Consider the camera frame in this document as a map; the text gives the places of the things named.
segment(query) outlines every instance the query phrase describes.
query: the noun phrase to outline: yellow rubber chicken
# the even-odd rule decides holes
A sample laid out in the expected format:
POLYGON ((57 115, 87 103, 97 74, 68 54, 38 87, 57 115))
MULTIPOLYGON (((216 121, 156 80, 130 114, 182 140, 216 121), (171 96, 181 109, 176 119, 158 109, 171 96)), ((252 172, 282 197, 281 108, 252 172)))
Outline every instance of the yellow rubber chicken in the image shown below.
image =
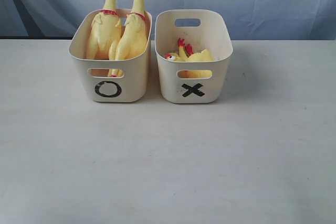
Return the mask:
POLYGON ((87 43, 87 59, 114 60, 122 26, 115 11, 116 0, 105 0, 103 9, 94 17, 87 43))
MULTIPOLYGON (((148 38, 144 14, 144 0, 134 0, 132 11, 127 15, 124 34, 117 46, 115 60, 132 59, 146 50, 148 38)), ((113 69, 111 76, 116 77, 119 72, 113 69)))
MULTIPOLYGON (((211 52, 208 49, 204 49, 202 52, 194 53, 193 47, 188 44, 184 47, 184 39, 178 39, 179 54, 170 53, 165 56, 167 60, 171 61, 188 61, 188 62, 201 62, 201 61, 214 61, 211 52)), ((186 70, 179 73, 180 78, 209 78, 212 76, 210 70, 186 70)))

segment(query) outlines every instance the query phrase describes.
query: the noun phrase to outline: white plastic bin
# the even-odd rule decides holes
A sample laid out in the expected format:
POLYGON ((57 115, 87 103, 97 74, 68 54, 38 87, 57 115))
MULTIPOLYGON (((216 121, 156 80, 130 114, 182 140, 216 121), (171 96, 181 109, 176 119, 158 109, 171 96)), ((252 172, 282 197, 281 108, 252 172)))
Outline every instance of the white plastic bin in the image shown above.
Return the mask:
MULTIPOLYGON (((150 31, 152 16, 145 12, 148 43, 143 54, 136 58, 122 61, 87 60, 86 44, 90 34, 93 18, 101 10, 96 10, 83 20, 69 47, 69 52, 74 59, 80 74, 81 82, 88 96, 97 102, 134 102, 142 98, 146 92, 150 56, 151 41, 150 31), (90 69, 121 69, 123 77, 97 77, 90 73, 90 69)), ((130 9, 117 9, 120 18, 126 18, 130 9)))
POLYGON ((161 13, 155 25, 155 50, 159 64, 163 97, 172 103, 210 103, 219 97, 225 81, 230 56, 231 39, 222 16, 210 10, 168 10, 161 13), (199 26, 180 27, 178 19, 199 19, 199 26), (178 49, 177 40, 193 46, 194 52, 210 50, 215 61, 172 62, 164 58, 178 49), (207 79, 182 79, 181 70, 211 70, 207 79))

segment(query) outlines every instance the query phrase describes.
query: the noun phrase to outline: rubber chicken head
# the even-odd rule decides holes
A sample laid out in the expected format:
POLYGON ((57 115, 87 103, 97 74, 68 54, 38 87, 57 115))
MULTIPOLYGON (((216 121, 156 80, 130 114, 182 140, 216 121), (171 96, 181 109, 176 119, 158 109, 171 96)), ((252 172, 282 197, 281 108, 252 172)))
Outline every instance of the rubber chicken head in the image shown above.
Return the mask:
POLYGON ((171 52, 170 54, 166 54, 165 58, 170 61, 184 61, 178 54, 171 52))

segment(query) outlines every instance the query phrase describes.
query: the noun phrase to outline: table surface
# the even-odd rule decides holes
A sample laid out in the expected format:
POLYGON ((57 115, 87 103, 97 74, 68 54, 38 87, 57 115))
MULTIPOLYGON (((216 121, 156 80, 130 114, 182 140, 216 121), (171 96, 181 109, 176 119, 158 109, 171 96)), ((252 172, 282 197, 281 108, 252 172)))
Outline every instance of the table surface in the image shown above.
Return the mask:
POLYGON ((336 41, 233 41, 223 93, 91 101, 68 40, 0 40, 0 223, 336 223, 336 41))

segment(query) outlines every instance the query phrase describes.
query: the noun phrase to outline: black o symbol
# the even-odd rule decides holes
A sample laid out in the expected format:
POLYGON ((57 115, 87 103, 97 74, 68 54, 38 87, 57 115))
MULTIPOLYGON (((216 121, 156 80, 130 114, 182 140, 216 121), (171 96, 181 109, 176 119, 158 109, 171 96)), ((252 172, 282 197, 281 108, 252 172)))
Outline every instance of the black o symbol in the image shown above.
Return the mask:
POLYGON ((115 98, 115 97, 120 96, 120 94, 121 94, 121 87, 119 86, 119 84, 117 84, 117 83, 115 83, 115 82, 113 82, 113 81, 102 81, 102 82, 99 82, 99 83, 96 85, 96 87, 95 87, 94 90, 96 91, 96 94, 97 94, 97 95, 100 95, 101 97, 105 97, 105 98, 115 98), (114 85, 115 85, 115 87, 117 88, 117 92, 116 92, 115 94, 107 95, 107 94, 103 94, 103 93, 100 92, 100 88, 101 88, 104 84, 107 84, 107 83, 108 83, 108 84, 114 84, 114 85))

